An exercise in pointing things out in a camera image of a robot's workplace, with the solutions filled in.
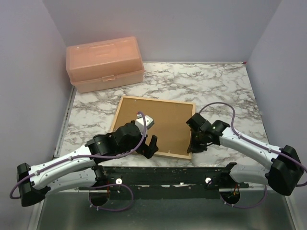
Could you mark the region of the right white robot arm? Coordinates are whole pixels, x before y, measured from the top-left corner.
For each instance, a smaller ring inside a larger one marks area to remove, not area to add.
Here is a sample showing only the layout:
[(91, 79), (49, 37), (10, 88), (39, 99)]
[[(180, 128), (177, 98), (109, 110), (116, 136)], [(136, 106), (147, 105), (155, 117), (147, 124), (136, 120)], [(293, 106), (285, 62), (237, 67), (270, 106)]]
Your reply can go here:
[(261, 165), (234, 165), (221, 175), (223, 186), (230, 188), (237, 183), (252, 182), (268, 185), (284, 196), (289, 196), (298, 186), (304, 169), (293, 147), (265, 144), (238, 132), (232, 124), (221, 120), (210, 123), (199, 113), (195, 113), (186, 123), (191, 130), (188, 153), (206, 151), (213, 144), (231, 148)]

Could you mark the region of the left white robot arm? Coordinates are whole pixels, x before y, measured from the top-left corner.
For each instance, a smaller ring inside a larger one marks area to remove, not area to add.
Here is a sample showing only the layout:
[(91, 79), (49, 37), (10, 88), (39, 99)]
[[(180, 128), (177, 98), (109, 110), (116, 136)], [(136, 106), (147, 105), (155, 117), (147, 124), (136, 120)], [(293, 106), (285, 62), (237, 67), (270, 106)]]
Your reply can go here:
[(157, 151), (157, 136), (146, 144), (147, 131), (154, 125), (149, 117), (120, 126), (116, 131), (94, 136), (75, 151), (40, 165), (22, 163), (17, 166), (18, 199), (23, 207), (32, 206), (58, 191), (94, 187), (102, 189), (106, 177), (99, 173), (98, 164), (120, 159), (134, 152), (151, 158)]

